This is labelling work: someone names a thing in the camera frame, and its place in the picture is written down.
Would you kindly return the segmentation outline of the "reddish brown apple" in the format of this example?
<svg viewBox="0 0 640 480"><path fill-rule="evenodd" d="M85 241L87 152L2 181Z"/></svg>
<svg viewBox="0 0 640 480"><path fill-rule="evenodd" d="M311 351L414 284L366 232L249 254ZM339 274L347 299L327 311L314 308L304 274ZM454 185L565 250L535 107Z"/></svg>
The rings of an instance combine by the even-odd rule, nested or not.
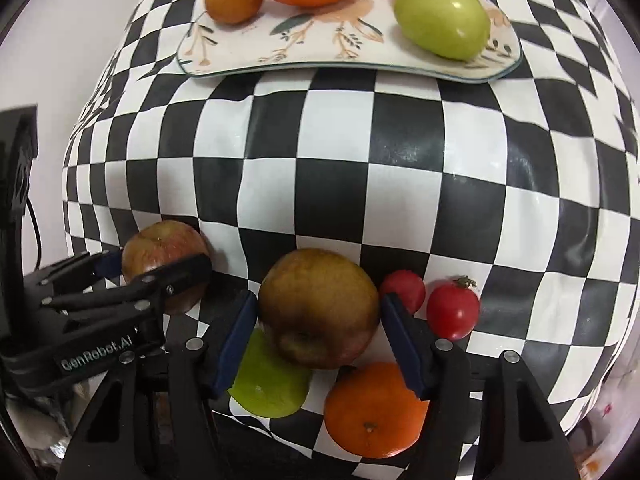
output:
<svg viewBox="0 0 640 480"><path fill-rule="evenodd" d="M182 315L191 310L203 297L205 279L212 270L209 250L201 234L186 223L176 220L163 220L131 237L122 251L122 277L126 284L140 275L147 274L161 266L197 255L207 257L189 266L195 272L194 285L191 288L174 286L174 292L165 301L165 313Z"/></svg>

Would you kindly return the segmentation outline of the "small green apple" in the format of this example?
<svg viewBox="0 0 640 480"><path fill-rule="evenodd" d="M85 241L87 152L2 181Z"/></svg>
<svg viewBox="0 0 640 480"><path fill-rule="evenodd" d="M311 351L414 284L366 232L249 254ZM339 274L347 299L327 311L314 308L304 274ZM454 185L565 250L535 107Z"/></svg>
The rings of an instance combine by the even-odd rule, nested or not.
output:
<svg viewBox="0 0 640 480"><path fill-rule="evenodd" d="M268 335L256 327L228 393L250 414L282 418L303 406L313 374L283 359Z"/></svg>

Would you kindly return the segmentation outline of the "dark red brown apple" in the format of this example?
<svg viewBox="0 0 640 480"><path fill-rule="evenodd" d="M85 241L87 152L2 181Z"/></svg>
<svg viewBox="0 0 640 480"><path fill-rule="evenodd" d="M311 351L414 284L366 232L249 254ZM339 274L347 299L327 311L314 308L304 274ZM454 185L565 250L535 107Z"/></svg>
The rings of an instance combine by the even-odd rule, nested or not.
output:
<svg viewBox="0 0 640 480"><path fill-rule="evenodd" d="M259 289L259 318L286 360L315 370L348 365L380 322L378 290L358 264L320 248L283 256Z"/></svg>

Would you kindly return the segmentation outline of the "large green apple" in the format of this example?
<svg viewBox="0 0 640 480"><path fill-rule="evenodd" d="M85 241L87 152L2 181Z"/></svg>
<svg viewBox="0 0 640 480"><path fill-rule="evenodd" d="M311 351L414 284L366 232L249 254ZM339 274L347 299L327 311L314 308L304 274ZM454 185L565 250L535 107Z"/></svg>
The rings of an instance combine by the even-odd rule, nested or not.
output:
<svg viewBox="0 0 640 480"><path fill-rule="evenodd" d="M395 0L393 10L402 34L441 58L472 60L490 36L480 0Z"/></svg>

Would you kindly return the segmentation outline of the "larger red tomato with stem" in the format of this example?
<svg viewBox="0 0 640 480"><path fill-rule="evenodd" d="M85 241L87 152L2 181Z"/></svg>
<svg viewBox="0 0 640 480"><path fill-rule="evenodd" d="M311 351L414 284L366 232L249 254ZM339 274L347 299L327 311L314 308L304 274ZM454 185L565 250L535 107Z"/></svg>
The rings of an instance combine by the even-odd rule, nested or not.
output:
<svg viewBox="0 0 640 480"><path fill-rule="evenodd" d="M469 336L480 318L476 283L466 275L440 283L426 303L426 320L438 338L452 341Z"/></svg>

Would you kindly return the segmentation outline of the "small red tomato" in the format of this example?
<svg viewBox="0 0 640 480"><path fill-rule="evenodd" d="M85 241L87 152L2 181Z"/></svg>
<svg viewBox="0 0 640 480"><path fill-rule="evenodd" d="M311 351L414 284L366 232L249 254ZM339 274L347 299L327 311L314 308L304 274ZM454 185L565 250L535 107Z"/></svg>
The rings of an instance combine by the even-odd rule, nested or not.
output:
<svg viewBox="0 0 640 480"><path fill-rule="evenodd" d="M426 298L424 281L409 270L388 274L378 292L381 297L396 294L410 315L415 315L421 309Z"/></svg>

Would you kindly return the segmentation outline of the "black white checkered cloth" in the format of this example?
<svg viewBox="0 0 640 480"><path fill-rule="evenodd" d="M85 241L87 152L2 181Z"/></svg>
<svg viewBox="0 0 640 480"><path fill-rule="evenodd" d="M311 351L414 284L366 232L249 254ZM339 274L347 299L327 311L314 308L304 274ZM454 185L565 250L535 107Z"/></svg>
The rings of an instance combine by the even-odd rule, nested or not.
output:
<svg viewBox="0 0 640 480"><path fill-rule="evenodd" d="M517 351L564 429L597 397L637 312L638 110L585 0L490 0L523 58L458 84L322 68L195 79L176 58L203 0L139 0L67 144L70 252L176 218L230 284L258 289L299 247L467 275L462 347Z"/></svg>

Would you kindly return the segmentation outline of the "floral ceramic plate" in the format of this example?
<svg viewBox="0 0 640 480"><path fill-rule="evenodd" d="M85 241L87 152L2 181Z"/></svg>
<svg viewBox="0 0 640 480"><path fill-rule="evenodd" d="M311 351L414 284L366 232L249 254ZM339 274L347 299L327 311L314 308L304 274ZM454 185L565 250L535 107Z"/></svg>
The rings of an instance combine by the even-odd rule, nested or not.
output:
<svg viewBox="0 0 640 480"><path fill-rule="evenodd" d="M489 0L480 4L495 21L487 46L471 61L447 60L412 44L398 28L392 2L346 0L302 10L265 0L254 18L236 26L214 22L199 3L177 61L194 77L352 66L466 84L501 78L522 62L520 38Z"/></svg>

